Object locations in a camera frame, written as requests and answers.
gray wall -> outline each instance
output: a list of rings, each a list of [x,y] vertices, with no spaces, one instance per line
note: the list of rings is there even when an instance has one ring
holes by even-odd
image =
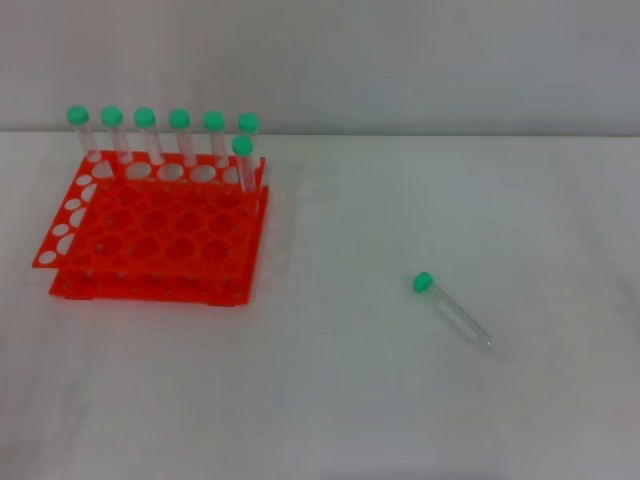
[[[71,103],[271,132],[640,133],[638,0],[3,0],[0,128]]]

plastic tube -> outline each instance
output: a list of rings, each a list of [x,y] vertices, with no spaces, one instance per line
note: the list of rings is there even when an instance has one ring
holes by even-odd
[[[142,107],[135,111],[133,120],[140,129],[142,139],[149,152],[149,158],[153,165],[162,165],[164,156],[162,154],[162,144],[156,129],[156,116],[150,108]]]
[[[258,133],[260,131],[260,120],[258,116],[253,112],[245,112],[238,117],[238,130],[241,134],[251,137],[253,142],[253,150],[258,145]],[[253,159],[253,168],[260,166],[260,157]]]
[[[491,347],[491,336],[458,303],[451,298],[434,280],[431,274],[423,272],[413,281],[417,293],[426,293],[440,310],[472,343],[485,348]]]
[[[238,178],[243,192],[256,190],[256,177],[252,168],[253,142],[247,135],[238,135],[231,143],[236,155]]]
[[[131,154],[127,134],[122,128],[122,120],[124,118],[122,111],[118,107],[110,105],[102,109],[100,116],[102,117],[102,123],[104,123],[111,135],[111,142],[113,143],[113,149],[118,154],[118,161],[123,164],[131,163],[133,155]]]
[[[229,157],[224,140],[224,115],[222,112],[205,113],[204,128],[209,132],[211,153],[216,157],[216,167],[228,167]]]
[[[196,152],[191,141],[191,119],[189,112],[182,108],[173,110],[169,114],[169,124],[175,131],[178,140],[178,148],[184,159],[185,167],[194,167],[196,165]]]
[[[84,155],[87,159],[96,163],[100,160],[100,151],[96,143],[96,136],[89,125],[89,112],[82,105],[74,105],[67,110],[67,120],[78,135]]]

upright test tube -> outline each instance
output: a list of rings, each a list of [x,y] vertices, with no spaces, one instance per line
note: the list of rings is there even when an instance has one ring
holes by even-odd
[[[136,127],[140,129],[140,133],[142,133],[142,138],[149,151],[151,163],[154,165],[162,165],[164,163],[162,144],[160,143],[160,137],[156,129],[156,116],[153,110],[147,107],[139,108],[133,114],[133,120],[136,123]]]
[[[176,133],[178,139],[178,147],[180,153],[184,157],[185,167],[194,167],[196,165],[196,152],[191,141],[191,119],[189,112],[182,108],[172,110],[169,114],[169,124]]]
[[[80,144],[84,149],[87,159],[95,163],[100,160],[100,152],[96,143],[96,137],[89,125],[89,112],[82,105],[74,105],[67,110],[67,120],[78,134]]]
[[[118,153],[118,161],[124,164],[131,163],[133,155],[131,154],[127,134],[122,128],[122,120],[124,118],[122,111],[115,105],[110,105],[102,109],[100,116],[102,117],[102,123],[104,123],[111,135],[113,149]]]
[[[209,132],[211,153],[216,157],[216,167],[226,168],[229,165],[229,158],[224,143],[224,115],[222,112],[205,113],[204,128]]]
[[[258,132],[260,130],[260,120],[258,116],[253,112],[245,112],[238,117],[238,130],[241,134],[251,137],[253,142],[253,149],[258,145]],[[253,159],[253,168],[260,166],[260,157]]]
[[[247,135],[238,135],[231,142],[236,155],[238,178],[243,192],[256,190],[256,176],[252,168],[253,142]]]

lying test tube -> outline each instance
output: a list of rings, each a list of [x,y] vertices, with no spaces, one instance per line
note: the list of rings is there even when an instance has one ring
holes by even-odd
[[[491,337],[456,301],[436,283],[433,276],[422,272],[413,280],[416,293],[427,293],[439,309],[472,343],[491,347]]]

green screw cap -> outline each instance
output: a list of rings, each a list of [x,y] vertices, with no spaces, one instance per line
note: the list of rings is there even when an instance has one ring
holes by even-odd
[[[238,129],[245,134],[253,135],[260,129],[260,121],[255,113],[246,112],[238,117]]]
[[[422,272],[416,278],[413,279],[413,289],[416,293],[424,293],[433,287],[436,281],[433,279],[430,273]]]
[[[222,132],[224,130],[224,115],[222,112],[205,113],[204,128],[209,132]]]
[[[233,153],[239,157],[246,157],[253,153],[253,142],[251,138],[246,135],[238,135],[231,142]]]
[[[117,127],[122,123],[122,111],[115,105],[110,105],[102,109],[100,113],[102,123],[107,127]]]
[[[169,114],[169,125],[176,130],[182,130],[188,128],[191,125],[191,119],[189,118],[189,112],[184,108],[177,108],[172,110]]]
[[[134,112],[133,121],[138,128],[151,128],[156,124],[156,116],[150,108],[142,107]]]
[[[74,127],[79,127],[89,121],[89,112],[82,105],[74,105],[67,110],[67,120]]]

